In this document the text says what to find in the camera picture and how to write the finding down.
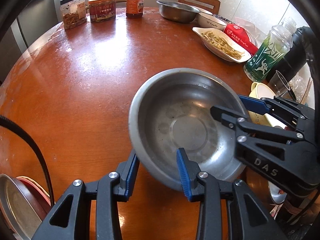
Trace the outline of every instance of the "plate of food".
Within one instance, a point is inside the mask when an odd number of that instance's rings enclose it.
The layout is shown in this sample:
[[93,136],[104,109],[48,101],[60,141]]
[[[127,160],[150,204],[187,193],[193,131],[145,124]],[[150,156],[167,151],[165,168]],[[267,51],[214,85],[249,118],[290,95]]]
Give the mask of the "plate of food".
[[202,38],[204,45],[213,54],[226,61],[243,63],[251,58],[248,51],[218,29],[193,27],[192,30]]

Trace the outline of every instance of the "green bottle label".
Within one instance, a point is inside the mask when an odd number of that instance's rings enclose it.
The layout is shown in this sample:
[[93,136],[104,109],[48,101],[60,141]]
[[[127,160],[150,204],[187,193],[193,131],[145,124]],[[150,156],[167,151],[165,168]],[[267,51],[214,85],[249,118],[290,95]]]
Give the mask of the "green bottle label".
[[273,65],[285,54],[281,52],[279,44],[269,42],[270,36],[263,41],[256,54],[245,65],[250,75],[258,82],[265,79]]

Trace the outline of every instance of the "jar with dried food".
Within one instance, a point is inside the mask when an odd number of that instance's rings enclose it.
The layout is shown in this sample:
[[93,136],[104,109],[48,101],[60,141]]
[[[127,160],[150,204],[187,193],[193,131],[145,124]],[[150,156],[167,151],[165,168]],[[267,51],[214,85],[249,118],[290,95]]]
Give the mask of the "jar with dried food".
[[64,29],[68,30],[87,21],[85,0],[61,0],[60,10]]
[[116,0],[88,0],[90,21],[103,22],[116,17]]

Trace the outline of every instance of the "black thermos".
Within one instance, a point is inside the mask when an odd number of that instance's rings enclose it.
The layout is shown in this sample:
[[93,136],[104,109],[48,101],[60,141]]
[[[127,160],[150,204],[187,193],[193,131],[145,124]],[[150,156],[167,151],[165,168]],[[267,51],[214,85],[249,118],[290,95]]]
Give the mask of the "black thermos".
[[302,30],[308,28],[306,26],[300,27],[292,35],[293,46],[284,57],[273,66],[269,71],[266,80],[269,82],[273,75],[278,70],[285,79],[289,82],[307,62],[306,54],[302,45]]

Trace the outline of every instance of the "red sauce bottle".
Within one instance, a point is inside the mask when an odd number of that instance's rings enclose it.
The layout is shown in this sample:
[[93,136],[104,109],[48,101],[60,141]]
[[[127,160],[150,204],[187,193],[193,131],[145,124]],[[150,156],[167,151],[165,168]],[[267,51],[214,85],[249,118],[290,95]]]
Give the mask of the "red sauce bottle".
[[141,18],[143,15],[144,0],[127,0],[126,16],[128,18]]

